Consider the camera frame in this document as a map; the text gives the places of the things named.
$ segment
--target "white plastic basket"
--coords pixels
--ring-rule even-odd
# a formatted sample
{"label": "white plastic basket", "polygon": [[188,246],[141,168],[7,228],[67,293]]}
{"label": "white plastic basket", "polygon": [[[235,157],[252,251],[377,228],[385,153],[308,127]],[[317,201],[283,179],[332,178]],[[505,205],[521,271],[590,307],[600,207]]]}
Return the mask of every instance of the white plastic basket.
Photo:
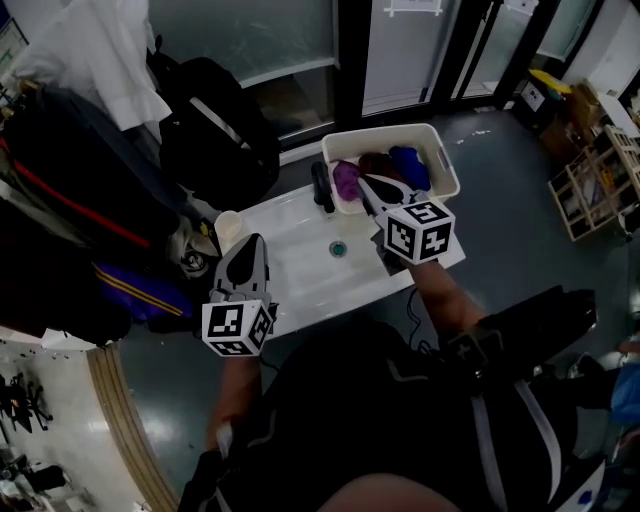
{"label": "white plastic basket", "polygon": [[436,129],[430,124],[406,124],[400,126],[384,126],[352,132],[332,133],[322,139],[322,153],[329,168],[329,177],[336,208],[346,214],[364,211],[360,207],[345,203],[340,199],[333,182],[332,162],[360,158],[365,153],[388,153],[393,146],[413,147],[418,151],[420,160],[429,169],[431,181],[430,197],[444,202],[460,192],[460,183],[453,169],[447,151],[442,145]]}

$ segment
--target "black backpack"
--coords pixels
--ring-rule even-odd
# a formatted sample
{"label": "black backpack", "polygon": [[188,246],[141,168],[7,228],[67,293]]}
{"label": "black backpack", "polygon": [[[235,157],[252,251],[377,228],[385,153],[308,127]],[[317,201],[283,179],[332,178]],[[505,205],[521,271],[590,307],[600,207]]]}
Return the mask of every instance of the black backpack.
{"label": "black backpack", "polygon": [[217,210],[259,202],[278,179],[280,141],[253,99],[211,59],[147,53],[173,114],[160,122],[162,170]]}

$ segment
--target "blue bag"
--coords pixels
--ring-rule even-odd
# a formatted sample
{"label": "blue bag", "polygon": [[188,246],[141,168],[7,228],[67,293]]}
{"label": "blue bag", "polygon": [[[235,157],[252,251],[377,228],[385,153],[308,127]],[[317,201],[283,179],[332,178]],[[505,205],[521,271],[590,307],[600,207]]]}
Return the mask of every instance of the blue bag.
{"label": "blue bag", "polygon": [[640,364],[620,368],[611,396],[611,418],[618,423],[640,422]]}

